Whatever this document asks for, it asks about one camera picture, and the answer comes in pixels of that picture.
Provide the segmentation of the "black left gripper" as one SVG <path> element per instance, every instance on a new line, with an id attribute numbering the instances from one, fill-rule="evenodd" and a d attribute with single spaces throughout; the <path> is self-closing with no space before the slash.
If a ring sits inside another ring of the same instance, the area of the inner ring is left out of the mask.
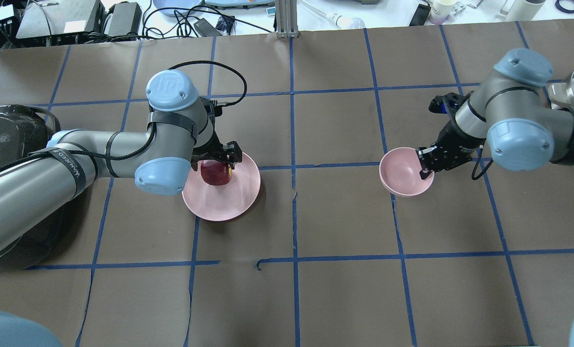
<path id="1" fill-rule="evenodd" d="M 234 168 L 236 163 L 242 162 L 242 149 L 236 141 L 230 141 L 223 145 L 216 134 L 216 119 L 222 116 L 224 105 L 211 99 L 201 99 L 200 101 L 206 117 L 201 122 L 197 142 L 192 151 L 192 167 L 197 167 L 197 164 L 202 160 L 219 160 L 221 156 L 224 156 L 229 167 Z"/>

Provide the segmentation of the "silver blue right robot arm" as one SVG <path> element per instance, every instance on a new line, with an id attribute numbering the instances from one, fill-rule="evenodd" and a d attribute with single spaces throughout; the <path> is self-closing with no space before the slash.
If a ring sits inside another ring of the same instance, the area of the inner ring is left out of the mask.
<path id="1" fill-rule="evenodd" d="M 574 166 L 574 106 L 546 108 L 539 90 L 554 68 L 541 53 L 515 48 L 497 62 L 485 81 L 462 96 L 436 96 L 429 111 L 447 114 L 437 140 L 415 152 L 419 178 L 450 171 L 488 145 L 492 162 L 513 172 L 547 163 Z"/>

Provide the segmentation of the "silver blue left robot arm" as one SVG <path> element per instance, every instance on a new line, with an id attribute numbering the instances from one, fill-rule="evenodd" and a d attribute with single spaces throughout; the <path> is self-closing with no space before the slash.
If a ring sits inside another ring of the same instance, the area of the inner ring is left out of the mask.
<path id="1" fill-rule="evenodd" d="M 238 143 L 222 144 L 215 130 L 231 103 L 201 97 L 177 66 L 152 76 L 145 92 L 145 132 L 59 131 L 45 148 L 0 167 L 0 252 L 98 178 L 131 178 L 144 192 L 173 196 L 199 161 L 242 161 Z"/>

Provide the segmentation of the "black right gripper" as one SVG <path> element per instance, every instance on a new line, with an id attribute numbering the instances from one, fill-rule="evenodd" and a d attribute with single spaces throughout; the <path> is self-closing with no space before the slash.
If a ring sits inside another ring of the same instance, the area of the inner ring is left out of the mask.
<path id="1" fill-rule="evenodd" d="M 449 117 L 448 123 L 439 132 L 437 140 L 430 147 L 417 147 L 415 152 L 420 164 L 419 176 L 426 180 L 435 172 L 450 171 L 471 160 L 472 153 L 485 143 L 485 138 L 472 136 L 459 127 L 459 110 L 468 105 L 471 95 L 445 94 L 436 96 L 429 103 L 429 111 Z"/>

